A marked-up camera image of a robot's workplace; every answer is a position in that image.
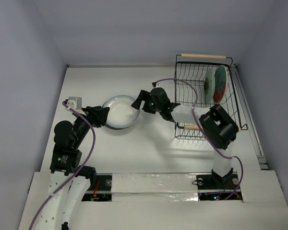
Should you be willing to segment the teal green plate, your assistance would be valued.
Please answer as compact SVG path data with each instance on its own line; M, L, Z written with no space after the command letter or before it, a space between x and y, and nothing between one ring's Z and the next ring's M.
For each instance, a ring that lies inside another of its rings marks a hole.
M215 92L215 77L213 71L208 68L204 79L205 102L211 102Z

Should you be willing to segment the teal and red plate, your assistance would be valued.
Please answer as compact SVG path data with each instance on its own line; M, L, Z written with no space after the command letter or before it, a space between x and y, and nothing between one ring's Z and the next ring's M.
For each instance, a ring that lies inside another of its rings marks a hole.
M220 103L226 94L228 85L227 70L224 65L220 65L215 71L215 91L213 95L214 102Z

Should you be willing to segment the dark reindeer plate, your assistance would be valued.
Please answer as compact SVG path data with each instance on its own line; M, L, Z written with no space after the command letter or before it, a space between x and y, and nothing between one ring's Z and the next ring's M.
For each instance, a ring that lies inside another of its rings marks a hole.
M109 128L109 129L112 129L112 130L123 130L123 129L127 129L127 128L131 127L131 126L127 126L127 127L113 127L113 126L110 126L108 124L105 124L105 127Z

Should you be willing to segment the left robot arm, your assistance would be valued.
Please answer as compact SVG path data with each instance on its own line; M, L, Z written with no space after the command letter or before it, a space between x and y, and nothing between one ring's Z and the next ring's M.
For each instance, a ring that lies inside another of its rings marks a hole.
M80 163L79 147L89 130L106 124L109 107L80 108L72 100L62 104L76 120L55 125L47 198L34 215L31 230L68 230L86 191L99 186L95 168Z

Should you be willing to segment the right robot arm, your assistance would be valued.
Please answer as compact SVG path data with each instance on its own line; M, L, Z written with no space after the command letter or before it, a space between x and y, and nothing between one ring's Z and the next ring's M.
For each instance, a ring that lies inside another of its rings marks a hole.
M159 113L166 121L198 127L214 149L211 182L219 189L225 188L233 174L230 144L236 139L239 128L224 108L219 104L210 108L198 108L174 103L160 87L150 92L141 90L131 107L139 110L141 103L144 103L142 110L146 113Z

